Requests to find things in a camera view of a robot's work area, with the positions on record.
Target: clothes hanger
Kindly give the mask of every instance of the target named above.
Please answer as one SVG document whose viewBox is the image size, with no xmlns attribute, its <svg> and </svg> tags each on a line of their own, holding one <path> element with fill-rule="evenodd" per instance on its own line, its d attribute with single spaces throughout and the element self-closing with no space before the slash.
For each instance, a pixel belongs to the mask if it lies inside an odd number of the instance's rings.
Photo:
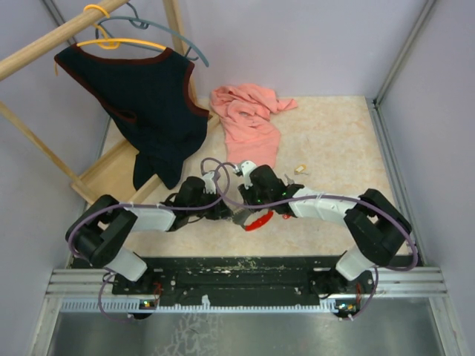
<svg viewBox="0 0 475 356">
<path fill-rule="evenodd" d="M 108 38 L 113 38 L 114 37 L 112 35 L 112 33 L 109 32 L 103 25 L 104 22 L 107 22 L 107 21 L 110 21 L 110 20 L 127 20 L 135 28 L 138 28 L 138 29 L 141 29 L 141 30 L 146 30 L 148 28 L 148 26 L 150 25 L 150 26 L 159 28 L 161 30 L 164 30 L 165 32 L 168 32 L 171 35 L 176 36 L 179 39 L 181 39 L 183 42 L 185 42 L 189 46 L 188 50 L 186 51 L 184 56 L 190 61 L 196 61 L 198 59 L 201 59 L 203 61 L 203 64 L 206 67 L 209 67 L 208 59 L 205 57 L 203 52 L 201 52 L 201 50 L 193 42 L 191 42 L 185 36 L 180 35 L 178 32 L 173 31 L 172 29 L 170 29 L 168 27 L 165 27 L 165 26 L 163 26 L 161 24 L 158 24 L 156 22 L 141 19 L 138 16 L 138 12 L 137 12 L 137 9 L 135 8 L 135 6 L 130 4 L 130 3 L 127 3 L 127 5 L 132 9 L 132 11 L 134 11 L 135 17 L 130 17 L 130 16 L 106 16 L 106 19 L 102 19 L 101 21 L 99 21 L 97 23 L 98 27 L 95 27 L 96 28 L 96 39 L 99 38 L 99 32 L 101 32 L 102 36 L 105 37 L 105 38 L 107 38 L 107 37 Z M 141 44 L 127 43 L 127 45 L 130 45 L 130 46 L 133 46 L 133 47 L 141 47 L 141 48 L 147 48 L 147 49 L 151 49 L 151 50 L 157 50 L 155 48 L 149 48 L 149 47 L 143 46 Z M 191 50 L 194 50 L 196 52 L 196 54 L 198 55 L 198 57 L 188 57 Z"/>
<path fill-rule="evenodd" d="M 89 9 L 96 9 L 102 12 L 106 17 L 111 17 L 107 11 L 105 11 L 102 7 L 96 4 L 89 4 L 84 8 L 84 11 L 89 10 Z M 78 44 L 76 44 L 77 47 L 81 46 L 86 46 L 86 45 L 92 45 L 92 44 L 98 44 L 101 48 L 105 50 L 115 50 L 117 49 L 121 43 L 135 43 L 138 45 L 147 45 L 149 47 L 155 47 L 161 50 L 165 50 L 166 46 L 163 46 L 161 44 L 155 43 L 155 42 L 150 42 L 150 41 L 144 41 L 142 39 L 113 39 L 108 36 L 108 34 L 105 32 L 105 30 L 102 30 L 103 27 L 101 27 L 98 24 L 93 24 L 94 28 L 96 30 L 101 31 L 102 35 L 104 36 L 104 39 L 92 39 L 89 41 L 83 41 Z"/>
</svg>

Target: wooden tray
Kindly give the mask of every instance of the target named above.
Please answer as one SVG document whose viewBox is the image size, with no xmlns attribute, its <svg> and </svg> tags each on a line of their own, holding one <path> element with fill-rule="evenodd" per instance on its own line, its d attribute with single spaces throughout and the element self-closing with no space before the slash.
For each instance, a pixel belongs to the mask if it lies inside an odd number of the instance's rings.
<svg viewBox="0 0 475 356">
<path fill-rule="evenodd" d="M 207 134 L 219 123 L 219 116 L 212 116 Z M 138 150 L 124 139 L 81 174 L 79 181 L 73 181 L 71 187 L 90 204 L 103 194 L 110 194 L 121 202 L 142 202 L 162 181 L 154 174 L 138 191 L 135 190 L 132 176 L 137 154 Z"/>
</svg>

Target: dark navy vest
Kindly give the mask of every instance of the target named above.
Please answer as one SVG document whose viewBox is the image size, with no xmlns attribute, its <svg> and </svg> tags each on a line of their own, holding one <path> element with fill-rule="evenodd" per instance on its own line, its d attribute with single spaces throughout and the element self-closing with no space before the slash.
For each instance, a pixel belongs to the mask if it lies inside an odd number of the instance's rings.
<svg viewBox="0 0 475 356">
<path fill-rule="evenodd" d="M 167 48 L 147 59 L 104 59 L 72 45 L 54 60 L 89 93 L 139 151 L 134 187 L 157 174 L 168 189 L 181 178 L 183 161 L 206 138 L 209 112 L 189 97 L 194 64 Z"/>
</svg>

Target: yellow hanger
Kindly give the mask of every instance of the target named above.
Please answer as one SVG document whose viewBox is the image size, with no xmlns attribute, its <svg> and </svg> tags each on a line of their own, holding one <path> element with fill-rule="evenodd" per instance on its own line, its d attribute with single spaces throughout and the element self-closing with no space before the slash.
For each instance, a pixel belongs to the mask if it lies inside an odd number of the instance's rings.
<svg viewBox="0 0 475 356">
<path fill-rule="evenodd" d="M 84 8 L 84 11 L 89 10 L 89 9 L 96 9 L 99 10 L 101 13 L 104 14 L 105 17 L 109 18 L 111 15 L 104 10 L 102 7 L 96 4 L 89 4 Z M 99 30 L 102 34 L 102 37 L 104 39 L 91 39 L 89 41 L 83 41 L 77 44 L 77 47 L 81 46 L 86 46 L 86 45 L 92 45 L 92 44 L 97 44 L 99 47 L 101 47 L 104 50 L 116 50 L 117 48 L 120 47 L 120 43 L 137 43 L 139 45 L 146 45 L 150 47 L 155 47 L 159 48 L 161 50 L 165 50 L 166 46 L 162 46 L 161 44 L 155 43 L 155 42 L 150 42 L 150 41 L 144 41 L 142 39 L 111 39 L 108 34 L 105 32 L 104 28 L 102 26 L 99 26 L 98 24 L 93 24 L 94 28 Z"/>
<path fill-rule="evenodd" d="M 86 45 L 92 45 L 92 44 L 102 44 L 102 43 L 137 43 L 139 45 L 146 45 L 146 46 L 150 46 L 150 47 L 155 47 L 155 48 L 159 48 L 161 50 L 165 50 L 166 49 L 166 46 L 162 46 L 161 44 L 158 44 L 158 43 L 155 43 L 155 42 L 150 42 L 150 41 L 143 41 L 142 39 L 91 39 L 89 41 L 83 41 L 83 42 L 80 42 L 78 43 L 76 46 L 77 47 L 81 47 L 81 46 L 86 46 Z M 109 46 L 101 46 L 101 48 L 104 48 L 105 50 L 115 50 L 117 47 L 109 47 Z"/>
<path fill-rule="evenodd" d="M 105 17 L 107 17 L 107 18 L 111 17 L 111 15 L 103 7 L 101 7 L 97 4 L 86 5 L 84 7 L 83 11 L 86 11 L 86 10 L 89 10 L 89 9 L 99 10 L 101 13 L 104 14 Z M 92 26 L 100 31 L 100 33 L 102 34 L 102 37 L 104 37 L 105 39 L 109 38 L 108 34 L 105 32 L 105 30 L 102 26 L 99 26 L 98 24 L 92 24 Z M 107 42 L 107 43 L 108 43 L 108 45 L 105 45 L 103 43 L 98 43 L 97 45 L 99 47 L 101 47 L 102 49 L 104 49 L 104 50 L 116 50 L 117 48 L 120 47 L 119 42 Z"/>
</svg>

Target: metal panel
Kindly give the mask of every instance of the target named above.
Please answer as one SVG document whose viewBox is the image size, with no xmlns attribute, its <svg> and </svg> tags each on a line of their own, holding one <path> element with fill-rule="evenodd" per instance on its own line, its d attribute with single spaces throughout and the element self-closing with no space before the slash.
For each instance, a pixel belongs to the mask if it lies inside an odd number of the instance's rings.
<svg viewBox="0 0 475 356">
<path fill-rule="evenodd" d="M 376 300 L 356 322 L 322 314 L 60 314 L 49 356 L 443 355 L 426 300 Z"/>
</svg>

